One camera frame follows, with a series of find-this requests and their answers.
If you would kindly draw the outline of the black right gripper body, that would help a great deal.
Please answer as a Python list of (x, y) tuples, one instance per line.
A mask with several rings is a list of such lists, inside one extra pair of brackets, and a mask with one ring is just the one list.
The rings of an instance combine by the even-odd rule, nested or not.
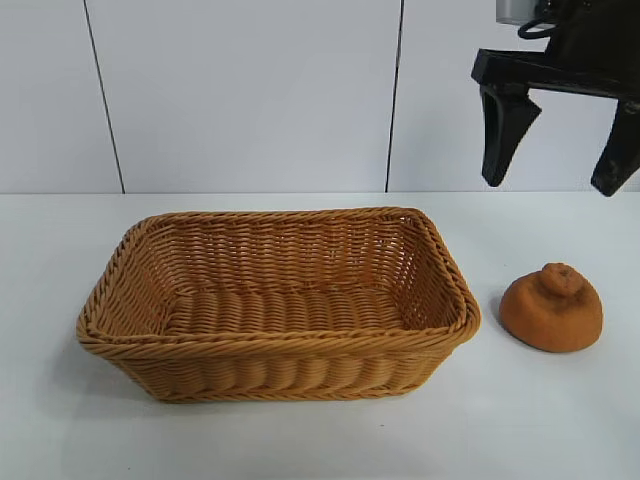
[(480, 49), (471, 78), (494, 87), (639, 99), (637, 1), (537, 1), (517, 34), (545, 39), (546, 48)]

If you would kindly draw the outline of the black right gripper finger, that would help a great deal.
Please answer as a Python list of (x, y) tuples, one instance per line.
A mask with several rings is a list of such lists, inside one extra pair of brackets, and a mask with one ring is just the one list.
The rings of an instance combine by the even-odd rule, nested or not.
[(484, 117), (482, 176), (491, 187), (503, 182), (513, 156), (542, 112), (528, 88), (481, 88)]
[(597, 162), (591, 185), (613, 196), (639, 169), (639, 103), (619, 100), (610, 135)]

